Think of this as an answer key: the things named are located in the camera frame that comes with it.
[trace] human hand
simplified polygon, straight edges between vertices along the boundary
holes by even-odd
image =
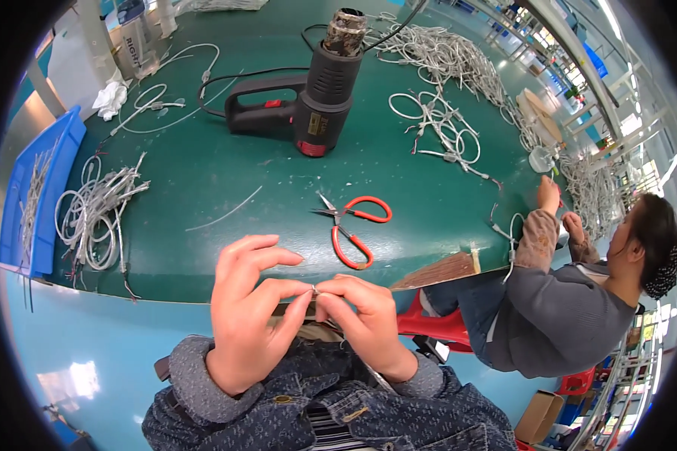
[[[557,210],[560,208],[560,190],[548,176],[542,176],[542,182],[536,192],[536,201],[540,210],[544,210],[552,216],[557,214]]]
[[[578,245],[584,242],[584,229],[582,228],[582,218],[575,212],[566,212],[562,214],[562,223],[565,226],[567,232],[569,232],[569,238]]]
[[[211,323],[216,347],[206,356],[211,379],[229,396],[262,381],[286,354],[303,324],[313,293],[310,284],[268,278],[254,289],[261,271],[296,266],[303,257],[273,247],[278,235],[248,235],[226,246],[216,265]],[[266,324],[279,301],[298,296],[275,328]]]
[[[391,383],[411,379],[416,356],[398,340],[396,303],[391,292],[353,275],[337,274],[316,285],[316,320],[331,317],[343,329],[356,354]],[[357,313],[342,299],[346,298]]]

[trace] heat gun handle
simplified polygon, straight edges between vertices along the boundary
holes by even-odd
[[[289,126],[294,114],[293,100],[273,100],[266,103],[242,104],[241,95],[291,89],[296,95],[306,87],[307,76],[293,75],[273,79],[246,80],[237,83],[226,98],[226,123],[231,133],[261,131]]]

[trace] green workbench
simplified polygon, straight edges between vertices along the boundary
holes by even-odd
[[[326,23],[336,9],[344,6],[369,14],[392,12],[399,20],[409,12],[380,0],[273,0],[258,12],[187,13],[178,17],[179,29],[170,39],[171,55],[200,42],[217,44],[221,53],[212,77],[242,70],[307,66],[311,52],[300,31],[310,24]],[[446,17],[431,14],[431,10],[427,13],[418,14],[414,22],[451,25],[452,31],[481,40]],[[316,41],[322,34],[321,29],[312,31]],[[495,64],[502,59],[497,50],[486,46],[483,50]],[[129,129],[156,129],[197,108],[200,76],[215,52],[204,47],[187,54],[193,56],[167,65],[134,88],[121,117],[134,112],[140,92],[158,83],[167,84],[163,101],[185,98],[186,107],[171,108],[162,117],[146,111],[128,123]],[[541,86],[518,64],[508,63],[501,73],[511,95],[527,86],[535,91]],[[211,85],[206,98],[216,95],[229,81]],[[247,234],[279,234],[279,245],[305,257],[300,266],[274,268],[266,271],[266,276],[309,283],[344,272],[389,286],[443,257],[460,250],[469,252],[471,242],[479,249],[483,271],[506,266],[509,244],[489,227],[489,212],[498,202],[494,218],[506,230],[514,212],[526,214],[535,207],[539,183],[519,144],[518,130],[502,120],[499,110],[483,97],[477,102],[468,92],[459,92],[455,86],[448,88],[445,97],[460,108],[480,135],[482,153],[474,167],[500,180],[504,184],[500,193],[492,181],[465,173],[456,163],[411,154],[415,134],[404,131],[416,121],[400,118],[388,107],[389,95],[408,89],[431,91],[433,86],[416,76],[416,67],[383,63],[375,58],[375,51],[370,51],[361,65],[354,106],[338,146],[317,159],[303,156],[289,141],[231,135],[223,119],[203,111],[162,131],[136,134],[121,130],[109,138],[102,148],[108,153],[102,155],[103,173],[135,166],[140,153],[147,152],[140,173],[142,180],[151,181],[150,189],[128,203],[122,223],[133,291],[145,300],[208,302],[220,249]],[[226,94],[211,106],[222,110]],[[285,92],[255,96],[244,101],[290,98]],[[398,100],[396,105],[407,113],[412,108],[418,111],[408,101]],[[116,119],[104,122],[93,116],[86,121],[88,131],[67,189],[80,187],[83,163],[117,126]],[[433,131],[427,130],[419,140],[419,149],[440,150]],[[261,190],[249,202],[222,221],[186,231],[223,216],[259,187]],[[316,190],[337,206],[359,195],[373,195],[390,205],[393,219],[386,224],[352,216],[342,222],[373,251],[375,262],[370,268],[352,271],[335,256],[332,219],[310,212],[323,207]],[[365,209],[380,213],[377,206]],[[363,255],[347,240],[344,250],[349,257],[363,261]],[[65,246],[58,239],[55,267],[48,281],[67,286],[72,283],[64,276],[70,271],[70,263],[61,259],[64,252]],[[76,286],[102,294],[128,295],[117,264],[101,272],[85,268],[83,282],[85,288],[80,281]]]

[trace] woman's hair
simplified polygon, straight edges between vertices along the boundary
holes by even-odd
[[[629,238],[645,250],[640,285],[658,300],[677,284],[677,221],[672,205],[654,194],[642,194],[632,217]]]

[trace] woman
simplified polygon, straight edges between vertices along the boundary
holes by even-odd
[[[262,270],[303,261],[275,247],[278,240],[254,235],[221,252],[214,336],[189,336],[173,349],[171,385],[143,421],[153,449],[517,449],[501,410],[451,368],[401,344],[386,288],[352,275],[317,284],[316,320],[331,317],[343,337],[303,336],[312,327],[302,326],[312,286],[287,279],[255,286]],[[281,299],[293,296],[282,320],[266,327]]]
[[[670,204],[642,195],[600,261],[576,213],[562,215],[572,262],[549,269],[559,235],[559,191],[547,176],[524,222],[514,271],[492,271],[424,289],[439,315],[457,307],[478,359],[525,377],[558,377],[604,359],[632,325],[640,295],[659,299],[677,283],[677,224]]]

